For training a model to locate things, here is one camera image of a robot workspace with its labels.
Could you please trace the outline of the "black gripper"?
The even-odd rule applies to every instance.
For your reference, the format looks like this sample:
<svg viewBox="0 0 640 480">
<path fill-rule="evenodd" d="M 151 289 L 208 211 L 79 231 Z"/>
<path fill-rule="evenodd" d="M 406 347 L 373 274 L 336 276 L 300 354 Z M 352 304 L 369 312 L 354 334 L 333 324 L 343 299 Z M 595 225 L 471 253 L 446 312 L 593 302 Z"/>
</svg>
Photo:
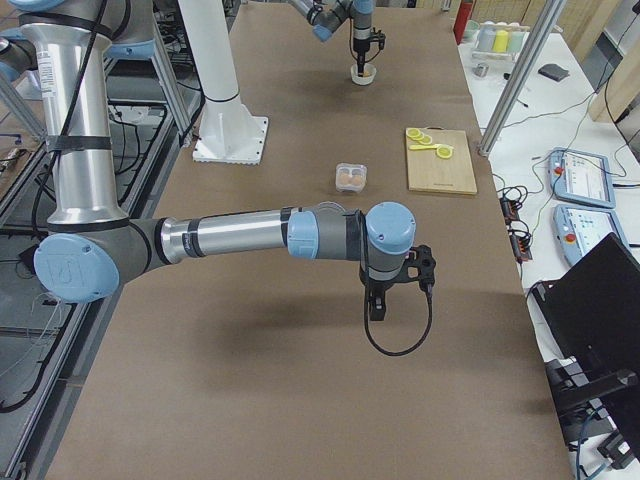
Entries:
<svg viewBox="0 0 640 480">
<path fill-rule="evenodd" d="M 352 38 L 352 50 L 356 53 L 356 75 L 363 77 L 365 73 L 366 57 L 370 50 L 371 40 L 369 38 Z"/>
<path fill-rule="evenodd" d="M 368 316 L 373 322 L 381 322 L 386 316 L 386 294 L 385 292 L 395 284 L 405 283 L 406 273 L 398 272 L 393 278 L 387 280 L 376 280 L 363 269 L 359 269 L 359 279 L 365 288 L 365 295 L 368 296 Z"/>
</svg>

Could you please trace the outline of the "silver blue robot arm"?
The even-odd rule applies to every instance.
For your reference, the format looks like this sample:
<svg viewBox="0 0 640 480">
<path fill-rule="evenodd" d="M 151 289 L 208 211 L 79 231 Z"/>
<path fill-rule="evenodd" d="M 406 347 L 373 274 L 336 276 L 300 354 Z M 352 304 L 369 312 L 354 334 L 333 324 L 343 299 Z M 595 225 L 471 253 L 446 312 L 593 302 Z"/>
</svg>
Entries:
<svg viewBox="0 0 640 480">
<path fill-rule="evenodd" d="M 288 1 L 312 26 L 321 41 L 329 40 L 340 26 L 351 21 L 351 51 L 355 54 L 357 75 L 364 76 L 366 54 L 374 42 L 382 43 L 380 31 L 372 25 L 375 2 L 369 0 L 335 1 L 325 9 L 321 1 Z"/>
<path fill-rule="evenodd" d="M 34 255 L 40 282 L 87 303 L 186 258 L 285 248 L 295 257 L 356 261 L 367 318 L 381 320 L 386 291 L 409 281 L 418 254 L 403 205 L 368 212 L 334 203 L 178 221 L 133 220 L 116 197 L 108 125 L 107 52 L 152 57 L 157 36 L 147 1 L 20 1 L 22 35 L 35 49 L 56 208 Z"/>
</svg>

